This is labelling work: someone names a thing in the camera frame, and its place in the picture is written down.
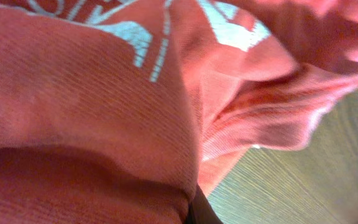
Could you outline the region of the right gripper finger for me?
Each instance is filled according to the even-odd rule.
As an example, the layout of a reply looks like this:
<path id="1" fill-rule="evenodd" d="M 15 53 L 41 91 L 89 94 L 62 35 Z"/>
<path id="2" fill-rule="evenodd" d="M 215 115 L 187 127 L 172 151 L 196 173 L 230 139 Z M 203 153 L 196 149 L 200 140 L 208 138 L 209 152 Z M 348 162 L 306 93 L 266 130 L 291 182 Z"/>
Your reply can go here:
<path id="1" fill-rule="evenodd" d="M 223 224 L 199 185 L 197 185 L 194 199 L 189 204 L 185 224 Z"/>

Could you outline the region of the orange soccer t-shirt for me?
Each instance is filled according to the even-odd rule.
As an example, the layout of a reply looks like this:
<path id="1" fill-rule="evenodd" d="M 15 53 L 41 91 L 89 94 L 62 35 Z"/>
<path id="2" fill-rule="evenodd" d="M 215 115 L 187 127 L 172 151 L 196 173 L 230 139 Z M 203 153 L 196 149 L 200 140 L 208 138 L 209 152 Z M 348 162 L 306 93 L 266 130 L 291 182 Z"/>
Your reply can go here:
<path id="1" fill-rule="evenodd" d="M 358 88 L 358 1 L 0 1 L 0 223 L 185 223 Z"/>

